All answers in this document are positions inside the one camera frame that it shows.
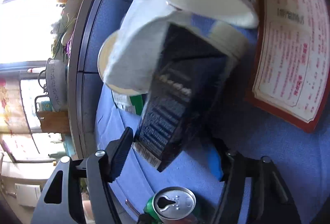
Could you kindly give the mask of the blue printed tablecloth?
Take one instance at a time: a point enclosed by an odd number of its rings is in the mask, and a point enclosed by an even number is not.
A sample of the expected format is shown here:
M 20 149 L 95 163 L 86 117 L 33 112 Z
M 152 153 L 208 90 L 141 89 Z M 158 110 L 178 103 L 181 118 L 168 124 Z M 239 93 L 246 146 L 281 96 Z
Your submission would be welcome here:
M 164 0 L 133 0 L 119 31 L 120 41 L 129 28 L 126 25 L 133 22 L 132 18 L 137 16 L 137 20 L 142 21 L 139 18 L 144 17 L 143 12 L 159 14 L 156 13 L 156 1 L 161 1 L 161 7 L 165 6 Z M 329 101 L 312 134 L 244 101 L 256 50 L 257 30 L 235 28 L 248 39 L 249 49 L 226 81 L 217 102 L 219 106 L 214 107 L 214 117 L 203 130 L 211 131 L 212 135 L 223 139 L 226 146 L 244 156 L 255 159 L 270 156 L 290 189 L 302 223 L 310 223 L 329 196 Z M 148 43 L 142 46 L 142 53 L 133 49 L 133 45 L 124 56 L 115 49 L 115 62 L 106 68 L 106 82 L 124 89 L 131 85 L 133 90 L 147 89 L 156 64 L 156 50 L 152 49 L 150 56 L 147 49 L 151 49 L 151 42 Z M 96 112 L 97 147 L 105 149 L 110 141 L 122 135 L 126 127 L 135 132 L 139 120 L 140 116 L 116 108 L 110 88 L 104 85 Z M 131 149 L 121 175 L 110 183 L 110 189 L 124 213 L 130 216 L 126 218 L 135 221 L 137 216 L 126 200 L 141 213 L 152 194 L 171 186 L 192 190 L 214 209 L 224 185 L 216 179 L 220 172 L 212 167 L 219 158 L 212 145 L 197 137 L 160 173 Z

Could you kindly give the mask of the crushed green drink can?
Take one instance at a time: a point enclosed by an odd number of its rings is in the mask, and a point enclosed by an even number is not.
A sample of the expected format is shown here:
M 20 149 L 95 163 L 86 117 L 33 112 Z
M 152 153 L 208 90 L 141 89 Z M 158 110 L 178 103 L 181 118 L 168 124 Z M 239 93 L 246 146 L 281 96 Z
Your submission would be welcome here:
M 152 223 L 201 223 L 195 194 L 184 187 L 167 187 L 152 196 L 143 209 Z

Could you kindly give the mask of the red yellow cardboard box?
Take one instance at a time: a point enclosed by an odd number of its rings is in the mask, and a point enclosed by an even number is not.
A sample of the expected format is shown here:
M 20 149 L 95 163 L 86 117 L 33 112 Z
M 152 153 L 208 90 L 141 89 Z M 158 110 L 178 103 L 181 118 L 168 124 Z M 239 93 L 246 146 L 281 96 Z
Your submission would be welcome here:
M 259 0 L 247 99 L 312 132 L 329 96 L 329 2 Z

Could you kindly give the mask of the grey kitchen cabinet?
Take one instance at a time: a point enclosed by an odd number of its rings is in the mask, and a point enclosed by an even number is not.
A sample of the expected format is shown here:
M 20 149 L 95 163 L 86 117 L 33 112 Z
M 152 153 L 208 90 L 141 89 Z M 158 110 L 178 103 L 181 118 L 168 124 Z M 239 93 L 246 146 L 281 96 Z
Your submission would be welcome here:
M 94 122 L 102 79 L 97 59 L 103 42 L 120 27 L 133 0 L 83 0 L 73 32 L 67 73 L 68 115 L 79 159 L 96 149 Z

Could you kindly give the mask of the dark milk carton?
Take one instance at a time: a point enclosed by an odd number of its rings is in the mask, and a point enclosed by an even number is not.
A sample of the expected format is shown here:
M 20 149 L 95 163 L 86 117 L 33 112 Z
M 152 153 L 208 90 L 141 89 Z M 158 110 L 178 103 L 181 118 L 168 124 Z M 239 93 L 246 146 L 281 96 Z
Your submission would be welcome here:
M 210 116 L 233 59 L 192 31 L 170 24 L 133 148 L 164 171 Z

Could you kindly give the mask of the pink white paper cup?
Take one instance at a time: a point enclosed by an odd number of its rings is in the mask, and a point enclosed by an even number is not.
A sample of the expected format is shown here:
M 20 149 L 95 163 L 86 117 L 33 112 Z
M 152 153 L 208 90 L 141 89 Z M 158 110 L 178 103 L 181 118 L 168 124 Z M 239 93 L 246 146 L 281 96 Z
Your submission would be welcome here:
M 147 93 L 170 24 L 192 31 L 229 56 L 230 68 L 236 66 L 248 49 L 244 34 L 221 21 L 205 36 L 192 24 L 192 14 L 188 12 L 135 13 L 126 16 L 121 28 L 102 45 L 98 71 L 104 84 L 119 94 Z

